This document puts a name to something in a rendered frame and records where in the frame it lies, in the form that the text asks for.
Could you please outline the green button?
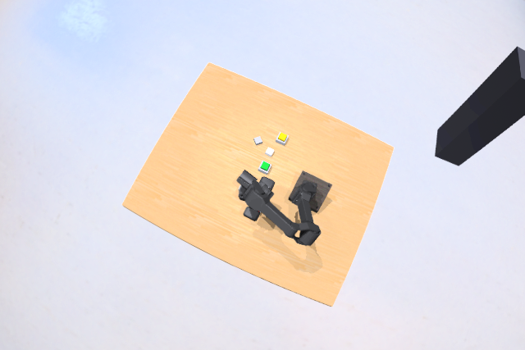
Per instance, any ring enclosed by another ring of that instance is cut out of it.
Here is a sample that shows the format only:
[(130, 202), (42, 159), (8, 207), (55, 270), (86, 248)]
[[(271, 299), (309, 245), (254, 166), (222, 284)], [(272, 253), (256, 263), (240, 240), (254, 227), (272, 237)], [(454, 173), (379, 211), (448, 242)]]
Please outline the green button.
[(258, 171), (262, 172), (263, 174), (267, 175), (268, 171), (270, 170), (272, 164), (262, 160), (259, 168), (258, 168)]

